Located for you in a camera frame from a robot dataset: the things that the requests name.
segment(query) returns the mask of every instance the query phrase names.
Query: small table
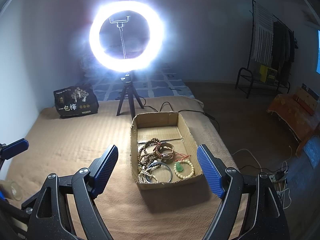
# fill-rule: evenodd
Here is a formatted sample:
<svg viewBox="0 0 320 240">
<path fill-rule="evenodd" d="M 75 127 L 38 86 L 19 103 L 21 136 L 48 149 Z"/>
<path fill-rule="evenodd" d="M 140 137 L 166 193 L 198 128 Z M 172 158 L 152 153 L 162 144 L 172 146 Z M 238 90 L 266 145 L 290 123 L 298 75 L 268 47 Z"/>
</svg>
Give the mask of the small table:
<svg viewBox="0 0 320 240">
<path fill-rule="evenodd" d="M 267 112 L 277 113 L 289 125 L 300 142 L 296 151 L 296 155 L 300 157 L 304 145 L 319 128 L 320 115 L 318 113 L 310 115 L 292 98 L 292 95 L 288 94 L 277 95 Z"/>
</svg>

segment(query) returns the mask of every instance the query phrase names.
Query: dark floor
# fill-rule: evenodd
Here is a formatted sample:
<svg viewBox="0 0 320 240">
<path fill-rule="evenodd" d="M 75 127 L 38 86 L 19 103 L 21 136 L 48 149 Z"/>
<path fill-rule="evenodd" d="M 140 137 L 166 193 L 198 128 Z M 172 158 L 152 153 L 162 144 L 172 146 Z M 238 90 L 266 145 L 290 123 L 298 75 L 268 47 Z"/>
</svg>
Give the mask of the dark floor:
<svg viewBox="0 0 320 240">
<path fill-rule="evenodd" d="M 262 167 L 277 170 L 288 161 L 288 187 L 292 204 L 285 210 L 292 240 L 301 239 L 309 225 L 320 215 L 320 165 L 312 168 L 305 153 L 297 158 L 298 146 L 292 133 L 278 117 L 266 109 L 273 97 L 251 95 L 249 99 L 232 84 L 189 82 L 195 98 L 204 103 L 204 110 L 220 124 L 220 136 L 232 154 L 239 149 L 250 150 Z M 234 155 L 238 168 L 250 164 L 258 167 L 251 155 L 242 151 Z M 256 175 L 259 170 L 246 167 L 243 174 Z"/>
</svg>

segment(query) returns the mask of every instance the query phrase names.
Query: window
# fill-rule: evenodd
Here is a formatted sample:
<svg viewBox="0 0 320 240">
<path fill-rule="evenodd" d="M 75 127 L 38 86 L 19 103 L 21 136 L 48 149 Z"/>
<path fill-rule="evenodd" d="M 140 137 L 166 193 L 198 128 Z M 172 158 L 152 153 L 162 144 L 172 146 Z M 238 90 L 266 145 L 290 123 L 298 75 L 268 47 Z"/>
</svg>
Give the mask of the window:
<svg viewBox="0 0 320 240">
<path fill-rule="evenodd" d="M 318 31 L 319 34 L 319 53 L 318 53 L 318 66 L 317 66 L 317 72 L 320 74 L 320 30 Z"/>
</svg>

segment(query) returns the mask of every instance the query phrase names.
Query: power strip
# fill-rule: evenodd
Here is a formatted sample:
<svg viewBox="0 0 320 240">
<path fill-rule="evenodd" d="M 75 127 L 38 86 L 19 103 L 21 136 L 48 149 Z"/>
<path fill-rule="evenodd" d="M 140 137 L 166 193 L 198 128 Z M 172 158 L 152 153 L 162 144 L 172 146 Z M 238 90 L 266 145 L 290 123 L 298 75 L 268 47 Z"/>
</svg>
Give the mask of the power strip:
<svg viewBox="0 0 320 240">
<path fill-rule="evenodd" d="M 287 175 L 288 175 L 288 172 L 285 171 L 284 176 L 281 179 L 279 179 L 279 181 L 277 180 L 272 181 L 272 179 L 274 178 L 274 175 L 269 175 L 269 179 L 271 180 L 271 182 L 273 182 L 273 184 L 277 184 L 278 182 L 284 181 L 287 178 Z"/>
</svg>

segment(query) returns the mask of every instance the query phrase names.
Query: striped towel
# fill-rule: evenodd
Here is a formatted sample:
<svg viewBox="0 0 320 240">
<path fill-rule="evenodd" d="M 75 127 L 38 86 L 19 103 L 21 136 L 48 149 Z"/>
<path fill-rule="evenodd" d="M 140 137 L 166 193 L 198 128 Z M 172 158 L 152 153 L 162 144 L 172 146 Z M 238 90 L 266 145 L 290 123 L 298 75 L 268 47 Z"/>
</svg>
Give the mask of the striped towel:
<svg viewBox="0 0 320 240">
<path fill-rule="evenodd" d="M 256 2 L 254 21 L 255 39 L 252 58 L 263 65 L 270 66 L 273 45 L 273 14 Z"/>
</svg>

